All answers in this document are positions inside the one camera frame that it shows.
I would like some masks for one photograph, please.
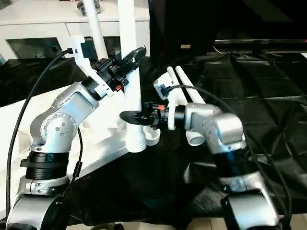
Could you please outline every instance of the floor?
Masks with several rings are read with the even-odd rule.
[[[124,222],[125,230],[175,230],[170,225],[153,225],[142,222]],[[292,215],[292,230],[307,229],[307,214]],[[67,230],[90,230],[83,224],[69,226]],[[227,230],[223,218],[198,218],[193,220],[187,230]]]

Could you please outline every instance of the white vertical pole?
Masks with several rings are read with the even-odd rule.
[[[137,48],[134,0],[118,0],[118,14],[121,55],[124,58]],[[126,110],[140,111],[142,104],[139,69],[137,68],[126,77],[129,81],[129,84],[124,88]],[[141,152],[146,148],[142,126],[127,123],[126,148],[129,152]]]
[[[93,41],[98,56],[98,60],[108,58],[104,37],[100,29],[95,5],[93,0],[83,0],[86,16],[91,27]]]

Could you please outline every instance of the black tablecloth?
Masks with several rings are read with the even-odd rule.
[[[9,60],[0,67],[0,106],[24,99],[48,61]],[[180,58],[169,64],[180,64],[196,86],[226,100],[272,155],[291,189],[294,212],[307,212],[307,59],[300,54],[227,54]],[[167,66],[150,59],[142,63],[144,100],[160,102],[152,83]],[[38,93],[84,78],[73,59],[64,59],[48,73]],[[266,181],[285,199],[276,172],[261,150],[253,148],[269,176]],[[77,180],[69,198],[72,216],[87,225],[145,220],[185,226],[191,218],[221,216],[224,195],[206,144],[189,146],[185,131],[176,130],[162,131],[156,146],[128,153]]]

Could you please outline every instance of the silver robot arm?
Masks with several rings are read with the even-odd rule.
[[[31,123],[30,154],[21,161],[26,174],[20,179],[7,229],[66,229],[70,206],[62,194],[69,183],[66,173],[72,140],[80,123],[99,106],[98,101],[129,83],[125,77],[139,66],[146,48],[92,66],[77,42],[73,51],[76,64],[89,78],[68,87]]]
[[[160,81],[154,85],[162,100],[167,98],[164,89],[169,86],[172,82]],[[243,125],[237,115],[223,113],[212,104],[188,103],[177,106],[174,111],[165,105],[143,103],[141,112],[126,111],[120,117],[153,128],[167,128],[169,123],[174,123],[187,131],[203,134],[222,188],[228,194],[221,200],[228,229],[281,229],[263,178],[255,162],[250,160]]]

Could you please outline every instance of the white cabinet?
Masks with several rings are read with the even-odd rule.
[[[0,53],[5,60],[17,58],[7,42],[10,39],[55,37],[62,50],[70,47],[70,36],[64,23],[1,25],[0,31]]]
[[[98,20],[104,37],[119,36],[117,0],[103,0]],[[150,55],[148,0],[134,0],[137,45]],[[70,35],[92,36],[87,18],[76,3],[58,0],[18,0],[0,11],[0,54],[5,60],[17,58],[10,39],[56,38],[62,50],[70,47]]]

